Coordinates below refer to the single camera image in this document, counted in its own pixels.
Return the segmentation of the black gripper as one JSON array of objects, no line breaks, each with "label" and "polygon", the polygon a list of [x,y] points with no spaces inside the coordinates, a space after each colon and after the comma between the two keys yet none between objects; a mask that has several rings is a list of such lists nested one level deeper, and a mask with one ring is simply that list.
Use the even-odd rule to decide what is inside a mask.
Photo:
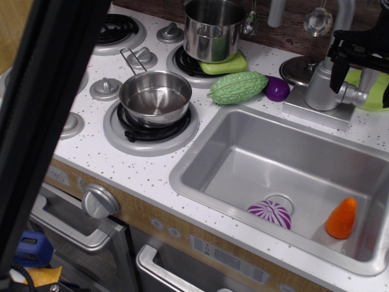
[{"label": "black gripper", "polygon": [[[381,11],[373,28],[364,31],[346,30],[346,23],[335,29],[327,57],[333,63],[330,87],[339,93],[349,67],[360,67],[388,72],[388,1],[380,2]],[[389,84],[382,97],[382,106],[389,107]]]}]

